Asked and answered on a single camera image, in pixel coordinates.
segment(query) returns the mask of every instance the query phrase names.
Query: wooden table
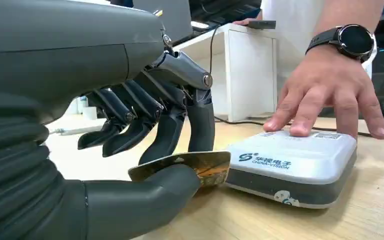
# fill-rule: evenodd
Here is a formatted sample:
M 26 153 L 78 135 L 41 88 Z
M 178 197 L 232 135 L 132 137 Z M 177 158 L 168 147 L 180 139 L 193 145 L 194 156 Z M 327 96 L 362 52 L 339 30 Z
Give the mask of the wooden table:
M 320 118 L 315 126 L 334 128 L 335 120 Z M 214 149 L 261 131 L 258 125 L 216 123 Z M 360 131 L 367 131 L 364 122 Z M 77 151 L 79 135 L 52 135 L 47 144 L 66 178 L 129 180 L 127 169 L 137 164 L 155 133 L 130 151 L 103 159 L 100 147 Z M 189 136 L 185 122 L 176 153 L 187 150 Z M 200 191 L 170 225 L 135 240 L 384 240 L 384 140 L 360 137 L 357 152 L 352 174 L 330 209 L 297 208 L 219 187 Z

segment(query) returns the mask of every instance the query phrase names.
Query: label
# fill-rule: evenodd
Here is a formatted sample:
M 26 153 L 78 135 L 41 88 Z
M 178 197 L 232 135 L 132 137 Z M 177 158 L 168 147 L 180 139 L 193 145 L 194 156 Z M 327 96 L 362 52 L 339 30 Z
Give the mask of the label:
M 174 160 L 175 163 L 183 163 L 185 160 L 181 157 L 178 157 L 176 160 Z
M 276 202 L 283 203 L 286 205 L 292 205 L 295 207 L 300 206 L 300 201 L 292 198 L 291 193 L 289 191 L 286 191 L 286 190 L 280 190 L 280 191 L 276 192 L 276 194 L 274 194 L 274 200 Z
M 272 131 L 272 132 L 261 133 L 259 136 L 260 137 L 269 137 L 269 136 L 272 136 L 272 135 L 275 135 L 275 134 L 276 134 L 276 132 Z
M 332 140 L 337 140 L 341 136 L 342 136 L 341 134 L 327 133 L 327 132 L 319 132 L 316 135 L 314 135 L 315 138 L 319 138 L 319 139 L 332 139 Z
M 278 160 L 269 157 L 261 157 L 259 153 L 244 153 L 239 156 L 239 162 L 250 161 L 252 164 L 264 165 L 271 168 L 277 169 L 289 169 L 292 162 L 285 160 Z

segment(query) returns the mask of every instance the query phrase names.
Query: white card reader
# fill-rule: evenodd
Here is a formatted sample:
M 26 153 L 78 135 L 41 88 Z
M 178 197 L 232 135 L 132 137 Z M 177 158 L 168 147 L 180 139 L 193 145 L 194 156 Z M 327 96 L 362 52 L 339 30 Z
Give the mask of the white card reader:
M 333 205 L 357 158 L 357 141 L 346 134 L 263 132 L 226 149 L 226 185 L 284 204 L 310 209 Z

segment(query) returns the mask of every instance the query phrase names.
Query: person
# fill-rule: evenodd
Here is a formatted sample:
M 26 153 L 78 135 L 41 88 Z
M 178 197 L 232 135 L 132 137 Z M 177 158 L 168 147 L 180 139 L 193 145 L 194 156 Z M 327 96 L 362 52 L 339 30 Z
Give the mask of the person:
M 277 79 L 282 88 L 265 131 L 278 131 L 293 119 L 290 134 L 308 136 L 323 107 L 333 107 L 337 132 L 357 138 L 361 112 L 370 134 L 384 139 L 384 117 L 370 66 L 366 72 L 360 60 L 331 44 L 306 53 L 313 38 L 337 26 L 359 25 L 374 33 L 383 7 L 384 0 L 262 0 L 256 18 L 234 22 L 276 20 Z

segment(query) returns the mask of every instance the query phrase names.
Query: fingernail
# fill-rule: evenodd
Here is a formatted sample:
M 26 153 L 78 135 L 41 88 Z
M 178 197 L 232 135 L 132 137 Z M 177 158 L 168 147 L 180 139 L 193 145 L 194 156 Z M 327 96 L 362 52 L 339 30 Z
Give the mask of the fingernail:
M 269 127 L 271 129 L 274 129 L 276 127 L 276 124 L 272 121 L 272 120 L 269 120 L 268 122 L 266 122 L 264 124 L 266 127 Z
M 384 128 L 379 128 L 377 130 L 377 134 L 379 134 L 380 136 L 384 136 Z
M 295 133 L 299 132 L 299 134 L 306 134 L 308 132 L 302 123 L 293 124 L 290 129 Z

